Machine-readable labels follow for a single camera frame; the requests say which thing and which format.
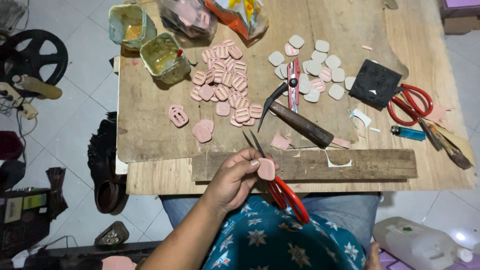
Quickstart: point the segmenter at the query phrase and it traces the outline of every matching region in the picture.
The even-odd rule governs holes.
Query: hand
[[[275,162],[272,155],[265,156]],[[228,157],[216,171],[202,197],[213,209],[225,214],[238,208],[257,181],[258,175],[255,172],[260,168],[258,159],[261,157],[261,153],[252,147]],[[275,164],[275,170],[279,169],[280,165]]]
[[[378,242],[373,242],[370,244],[370,255],[368,256],[367,262],[365,263],[365,270],[382,270],[380,265],[380,258],[378,257],[378,249],[380,244]]]

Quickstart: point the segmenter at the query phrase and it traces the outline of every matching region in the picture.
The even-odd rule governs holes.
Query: blue lighter
[[[426,138],[426,134],[423,131],[406,128],[406,127],[399,127],[397,125],[393,125],[392,128],[390,129],[390,132],[399,137],[412,139],[416,141],[423,141]]]

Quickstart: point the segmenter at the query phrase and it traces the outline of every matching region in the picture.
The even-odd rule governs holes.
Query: power strip
[[[23,103],[24,98],[21,97],[15,89],[13,89],[10,84],[8,83],[0,83],[0,90],[7,90],[8,95],[11,95],[13,97],[12,101],[12,106],[14,108],[20,106],[20,104],[23,106],[24,110],[20,111],[20,114],[23,115],[26,119],[34,119],[38,115],[38,111],[36,111],[32,105],[29,103]]]

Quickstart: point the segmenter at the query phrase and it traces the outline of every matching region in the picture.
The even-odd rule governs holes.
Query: plastic bag
[[[268,14],[262,0],[202,1],[220,20],[247,40],[268,28]]]
[[[198,0],[156,0],[163,26],[188,37],[213,38],[217,17]]]

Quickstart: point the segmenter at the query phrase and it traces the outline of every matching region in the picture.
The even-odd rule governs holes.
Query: hammer
[[[298,84],[298,80],[296,78],[291,78],[288,82],[288,85],[291,87],[295,87]],[[278,102],[274,102],[283,92],[288,91],[287,83],[282,83],[271,96],[267,98],[264,104],[264,111],[262,112],[262,117],[260,118],[260,123],[258,124],[258,131],[260,131],[260,127],[262,126],[262,122],[264,120],[265,114],[270,109],[274,112],[282,121],[287,123],[293,129],[295,129],[298,133],[302,134],[304,137],[309,139],[311,142],[316,144],[319,147],[326,147],[328,146],[334,136],[330,132],[326,131],[325,129],[315,125],[312,121],[306,119],[305,117],[299,115],[298,113],[290,110],[289,108],[281,105]]]

